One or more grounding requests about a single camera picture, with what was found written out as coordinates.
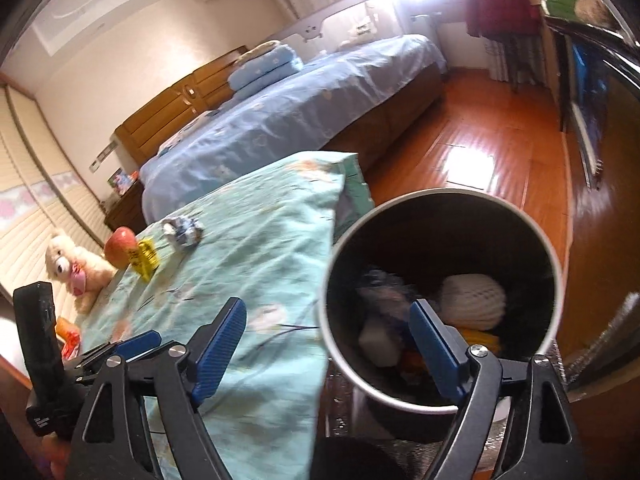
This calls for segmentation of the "person's left hand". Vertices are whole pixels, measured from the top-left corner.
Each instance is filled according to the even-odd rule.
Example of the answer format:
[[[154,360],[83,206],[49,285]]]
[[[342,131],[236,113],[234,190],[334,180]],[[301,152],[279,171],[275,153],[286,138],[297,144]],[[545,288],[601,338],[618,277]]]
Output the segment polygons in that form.
[[[64,480],[70,460],[70,444],[61,440],[56,434],[48,434],[42,438],[42,449],[50,463],[53,478]]]

